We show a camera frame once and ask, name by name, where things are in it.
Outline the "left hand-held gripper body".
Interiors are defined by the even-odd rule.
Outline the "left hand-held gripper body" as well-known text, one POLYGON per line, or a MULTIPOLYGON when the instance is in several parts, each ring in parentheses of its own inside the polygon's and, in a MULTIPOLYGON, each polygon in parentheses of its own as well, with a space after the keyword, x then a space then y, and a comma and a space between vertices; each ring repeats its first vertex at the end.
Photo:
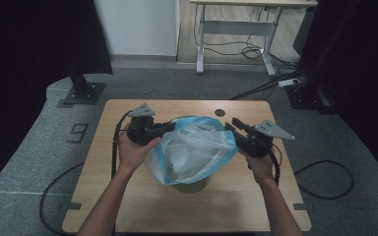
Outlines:
POLYGON ((128 127, 128 138, 133 143, 145 146, 153 140, 149 132, 153 129, 161 129, 159 127, 160 123, 154 121, 155 115, 156 113, 146 103, 137 106, 128 114, 131 118, 131 123, 128 127))

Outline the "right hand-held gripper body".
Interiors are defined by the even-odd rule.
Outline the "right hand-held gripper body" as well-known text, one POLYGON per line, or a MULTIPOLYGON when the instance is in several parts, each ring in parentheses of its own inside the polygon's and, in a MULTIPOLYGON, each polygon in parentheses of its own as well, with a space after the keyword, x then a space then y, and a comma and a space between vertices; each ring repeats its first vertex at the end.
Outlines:
POLYGON ((295 136, 267 119, 255 126, 251 132, 244 132, 246 136, 238 142, 238 147, 252 157, 263 157, 272 149, 273 139, 294 140, 295 136))

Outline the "translucent blue-banded plastic bag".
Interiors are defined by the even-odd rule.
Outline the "translucent blue-banded plastic bag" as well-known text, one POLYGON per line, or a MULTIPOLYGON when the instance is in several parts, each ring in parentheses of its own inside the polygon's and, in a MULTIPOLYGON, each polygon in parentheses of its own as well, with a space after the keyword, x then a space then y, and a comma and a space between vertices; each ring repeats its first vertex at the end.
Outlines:
POLYGON ((145 158, 148 170, 162 185, 193 184, 216 173, 239 148, 234 135, 215 118, 179 117, 174 130, 145 158))

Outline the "olive grey trash bin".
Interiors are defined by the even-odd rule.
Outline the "olive grey trash bin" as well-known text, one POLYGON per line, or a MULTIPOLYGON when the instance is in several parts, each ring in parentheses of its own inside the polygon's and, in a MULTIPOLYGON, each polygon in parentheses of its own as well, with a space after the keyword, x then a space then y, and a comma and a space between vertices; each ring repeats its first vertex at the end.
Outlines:
POLYGON ((173 185, 173 188, 176 191, 181 192, 181 193, 195 194, 204 190, 208 186, 209 181, 210 181, 210 178, 206 177, 202 180, 199 180, 191 184, 176 184, 176 185, 173 185))

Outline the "person's left hand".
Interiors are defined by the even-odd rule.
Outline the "person's left hand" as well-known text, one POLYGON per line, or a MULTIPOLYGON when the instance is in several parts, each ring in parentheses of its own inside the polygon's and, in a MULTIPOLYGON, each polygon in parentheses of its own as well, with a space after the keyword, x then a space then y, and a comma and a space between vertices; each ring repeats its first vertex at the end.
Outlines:
POLYGON ((119 136, 119 166, 117 171, 120 175, 131 176, 145 161, 147 154, 160 143, 160 138, 155 138, 145 146, 133 143, 128 138, 127 132, 119 136))

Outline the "person's right hand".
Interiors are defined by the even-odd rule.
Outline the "person's right hand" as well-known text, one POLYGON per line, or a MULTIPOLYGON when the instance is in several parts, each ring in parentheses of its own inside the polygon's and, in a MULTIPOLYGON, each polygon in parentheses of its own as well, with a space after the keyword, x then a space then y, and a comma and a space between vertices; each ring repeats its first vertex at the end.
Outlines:
POLYGON ((249 169, 253 172, 255 181, 260 187, 275 184, 273 176, 273 162, 269 155, 252 157, 247 152, 240 152, 246 159, 249 169))

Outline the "white power strip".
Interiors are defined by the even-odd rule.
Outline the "white power strip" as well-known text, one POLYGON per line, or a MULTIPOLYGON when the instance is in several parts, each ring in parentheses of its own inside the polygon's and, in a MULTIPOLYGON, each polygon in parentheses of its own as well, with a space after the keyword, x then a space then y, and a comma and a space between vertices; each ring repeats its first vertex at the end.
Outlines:
POLYGON ((279 88, 291 87, 291 86, 298 86, 301 84, 299 79, 287 79, 278 82, 279 88))

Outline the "left black stand base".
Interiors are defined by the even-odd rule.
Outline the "left black stand base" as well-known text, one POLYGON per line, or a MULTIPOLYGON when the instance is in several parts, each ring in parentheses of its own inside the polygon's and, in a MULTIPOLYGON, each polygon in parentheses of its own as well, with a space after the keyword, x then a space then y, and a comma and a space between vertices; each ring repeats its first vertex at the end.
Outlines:
POLYGON ((84 74, 74 66, 68 68, 68 73, 73 85, 62 103, 64 105, 96 105, 105 88, 105 83, 89 83, 84 74))

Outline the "black metal stand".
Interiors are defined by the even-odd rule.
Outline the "black metal stand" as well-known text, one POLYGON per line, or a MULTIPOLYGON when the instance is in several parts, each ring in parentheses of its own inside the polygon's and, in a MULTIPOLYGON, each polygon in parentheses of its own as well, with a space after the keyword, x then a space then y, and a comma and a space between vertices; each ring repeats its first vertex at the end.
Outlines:
POLYGON ((300 86, 288 88, 293 109, 318 110, 334 114, 327 86, 324 82, 326 62, 335 45, 336 8, 334 0, 316 0, 318 5, 307 7, 304 19, 294 40, 293 48, 299 53, 297 68, 304 73, 300 86))

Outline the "dark curtain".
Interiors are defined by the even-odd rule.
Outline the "dark curtain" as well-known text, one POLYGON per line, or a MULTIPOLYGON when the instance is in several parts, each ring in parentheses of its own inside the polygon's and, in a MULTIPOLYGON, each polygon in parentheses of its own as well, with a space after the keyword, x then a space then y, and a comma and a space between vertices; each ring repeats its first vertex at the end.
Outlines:
POLYGON ((0 0, 0 171, 39 115, 49 85, 111 72, 94 0, 0 0))
POLYGON ((378 161, 378 0, 334 0, 335 45, 324 82, 334 109, 378 161))

